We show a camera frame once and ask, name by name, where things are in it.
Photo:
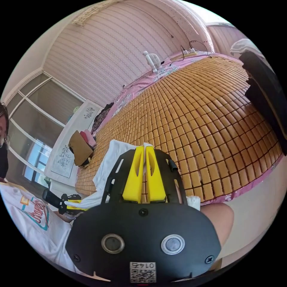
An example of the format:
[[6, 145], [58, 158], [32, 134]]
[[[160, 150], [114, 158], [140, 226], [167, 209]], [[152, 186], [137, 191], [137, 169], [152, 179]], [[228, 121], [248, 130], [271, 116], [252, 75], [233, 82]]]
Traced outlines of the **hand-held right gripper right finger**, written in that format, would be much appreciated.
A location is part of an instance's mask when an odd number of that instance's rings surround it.
[[146, 188], [147, 202], [167, 202], [163, 171], [166, 160], [161, 151], [147, 146], [146, 152]]

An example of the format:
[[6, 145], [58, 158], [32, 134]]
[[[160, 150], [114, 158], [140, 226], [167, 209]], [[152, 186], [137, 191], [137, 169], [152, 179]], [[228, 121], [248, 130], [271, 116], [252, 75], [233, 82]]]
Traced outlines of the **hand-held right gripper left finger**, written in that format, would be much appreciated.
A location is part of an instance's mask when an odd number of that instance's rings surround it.
[[139, 146], [131, 151], [133, 152], [133, 158], [122, 197], [126, 202], [141, 202], [144, 147]]

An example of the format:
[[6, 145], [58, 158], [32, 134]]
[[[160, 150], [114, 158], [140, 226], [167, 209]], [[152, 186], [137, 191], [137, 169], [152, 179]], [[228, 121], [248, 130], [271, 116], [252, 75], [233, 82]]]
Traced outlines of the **person's left hand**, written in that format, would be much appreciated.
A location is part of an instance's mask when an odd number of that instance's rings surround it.
[[60, 214], [59, 212], [56, 213], [58, 215], [58, 217], [60, 217], [63, 221], [71, 223], [72, 221], [74, 221], [76, 219], [75, 216], [72, 216], [70, 214], [64, 213], [64, 214]]

